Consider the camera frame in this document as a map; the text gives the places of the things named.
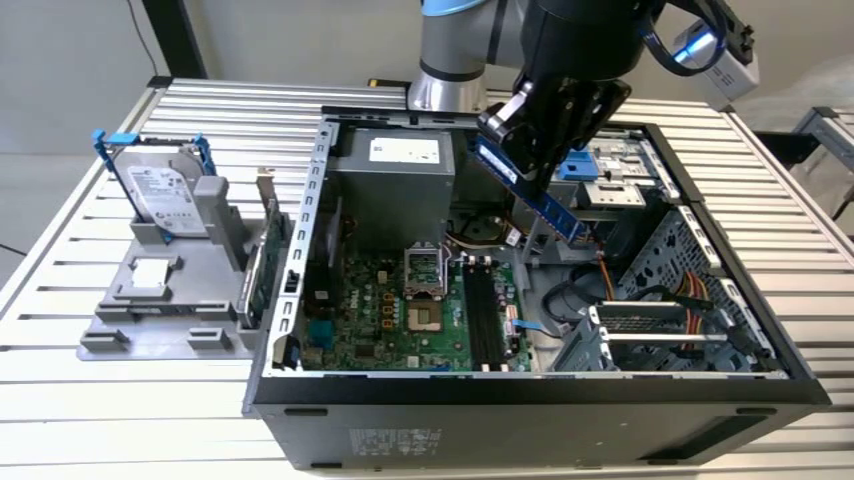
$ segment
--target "blue latch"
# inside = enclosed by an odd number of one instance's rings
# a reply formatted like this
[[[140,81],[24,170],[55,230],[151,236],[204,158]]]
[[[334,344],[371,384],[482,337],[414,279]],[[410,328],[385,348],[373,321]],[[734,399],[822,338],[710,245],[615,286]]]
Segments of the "blue latch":
[[[593,182],[599,178],[597,159],[587,147],[570,151],[558,169],[558,178],[578,182]]]

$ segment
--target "black cable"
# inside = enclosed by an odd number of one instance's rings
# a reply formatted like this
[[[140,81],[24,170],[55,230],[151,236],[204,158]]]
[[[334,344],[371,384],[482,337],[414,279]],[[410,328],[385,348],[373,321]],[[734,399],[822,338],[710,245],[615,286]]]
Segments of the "black cable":
[[[146,49],[146,55],[148,55],[148,60],[151,61],[151,69],[155,71],[155,77],[160,75],[158,71],[158,64],[155,63],[155,57],[151,56],[151,50],[148,50],[148,45],[146,44],[146,39],[143,38],[143,32],[139,31],[139,23],[136,22],[136,12],[134,12],[134,4],[131,0],[126,0],[128,4],[128,8],[131,9],[131,20],[134,20],[134,29],[136,30],[136,36],[139,37],[139,43],[143,44],[143,48]]]
[[[3,243],[0,243],[0,248],[2,248],[3,250],[8,250],[8,251],[10,251],[10,252],[12,252],[12,253],[18,253],[22,257],[26,257],[26,256],[28,255],[28,253],[27,253],[27,252],[24,252],[24,251],[22,251],[22,250],[19,250],[19,249],[18,249],[18,248],[15,248],[15,247],[10,247],[8,245],[4,245]]]
[[[703,73],[706,70],[714,67],[727,49],[726,42],[729,27],[726,13],[723,12],[721,5],[717,3],[717,0],[697,0],[695,5],[706,17],[714,18],[715,24],[711,25],[709,24],[710,18],[703,18],[701,16],[701,19],[709,25],[709,28],[713,31],[717,42],[715,51],[711,55],[711,58],[709,59],[706,65],[699,68],[686,67],[673,58],[673,53],[670,52],[670,50],[667,50],[667,47],[665,47],[662,39],[655,32],[651,11],[650,15],[647,15],[641,25],[641,36],[643,38],[643,43],[646,44],[646,47],[653,54],[653,57],[655,57],[655,60],[658,61],[661,66],[665,67],[670,71],[670,73],[681,77],[691,77],[699,73]]]
[[[561,283],[558,283],[555,286],[553,286],[549,291],[546,292],[546,295],[543,295],[543,298],[541,299],[541,308],[543,310],[543,313],[546,314],[546,316],[555,322],[558,323],[569,323],[570,325],[577,324],[581,320],[582,320],[582,316],[571,316],[571,315],[565,315],[561,316],[558,314],[555,314],[551,311],[551,301],[554,300],[554,298],[561,295],[565,290],[570,290],[575,296],[578,297],[579,300],[582,300],[586,305],[595,305],[601,302],[605,301],[603,297],[599,297],[597,295],[593,295],[591,293],[586,292],[585,290],[582,290],[582,288],[575,284],[577,280],[579,278],[582,278],[585,275],[587,275],[589,273],[598,271],[598,266],[594,264],[582,264],[581,266],[578,266],[577,268],[573,269],[573,271],[570,272],[570,276],[569,278],[562,281]]]
[[[662,295],[663,298],[673,298],[673,292],[670,291],[670,289],[663,286],[663,285],[653,285],[651,287],[645,288],[643,290],[638,290],[635,293],[633,293],[631,295],[629,295],[629,298],[626,298],[626,301],[638,301],[642,300],[643,297],[646,297],[647,295],[653,295],[654,293],[658,293]]]

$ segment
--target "circuit board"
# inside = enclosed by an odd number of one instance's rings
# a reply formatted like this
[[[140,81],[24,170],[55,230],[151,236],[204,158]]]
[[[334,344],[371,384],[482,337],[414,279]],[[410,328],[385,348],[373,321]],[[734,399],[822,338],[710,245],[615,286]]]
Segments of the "circuit board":
[[[351,256],[346,261],[343,297],[332,320],[310,321],[303,366],[310,370],[473,370],[470,332],[462,264],[449,267],[449,288],[442,301],[409,299],[403,295],[403,256]],[[493,269],[495,333],[505,338],[506,305],[519,310],[509,266]],[[322,324],[322,337],[312,337],[312,323]],[[517,354],[506,358],[509,370],[530,371],[529,349],[517,337]]]

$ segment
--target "sticker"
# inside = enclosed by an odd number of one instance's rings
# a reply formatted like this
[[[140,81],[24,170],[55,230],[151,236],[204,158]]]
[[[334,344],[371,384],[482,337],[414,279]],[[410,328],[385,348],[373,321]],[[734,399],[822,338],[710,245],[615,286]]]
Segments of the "sticker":
[[[481,156],[489,160],[489,162],[498,169],[502,175],[505,175],[505,178],[510,180],[510,183],[515,184],[517,180],[519,180],[517,172],[514,172],[513,169],[507,165],[505,165],[505,162],[499,160],[493,151],[483,145],[481,145],[478,152],[481,153]]]
[[[510,233],[507,234],[507,240],[505,241],[507,242],[507,245],[510,245],[511,247],[515,247],[517,245],[519,245],[521,238],[522,238],[522,232],[515,228],[513,228],[510,230]]]
[[[441,428],[350,429],[352,453],[362,457],[434,456],[441,439]]]
[[[439,140],[375,138],[371,140],[371,162],[439,163]]]
[[[128,167],[131,182],[155,224],[174,235],[207,235],[184,176],[171,168]]]

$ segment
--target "slotted metal surface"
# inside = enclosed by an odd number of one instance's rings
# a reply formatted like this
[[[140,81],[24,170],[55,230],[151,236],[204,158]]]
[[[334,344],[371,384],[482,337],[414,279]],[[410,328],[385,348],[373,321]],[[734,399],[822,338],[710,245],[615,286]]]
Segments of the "slotted metal surface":
[[[203,131],[243,215],[262,215],[252,186],[259,166],[275,168],[282,208],[294,213],[323,104],[402,108],[405,96],[399,89],[176,80],[168,90],[146,92],[123,127],[164,136]],[[850,245],[737,117],[699,103],[633,100],[615,120],[662,126],[830,392],[833,408],[699,468],[352,476],[854,476]],[[7,305],[0,321],[0,478],[287,476],[292,470],[263,423],[240,418],[248,361],[83,363],[75,357],[88,316],[130,244],[130,216],[115,182],[96,163],[0,292]]]

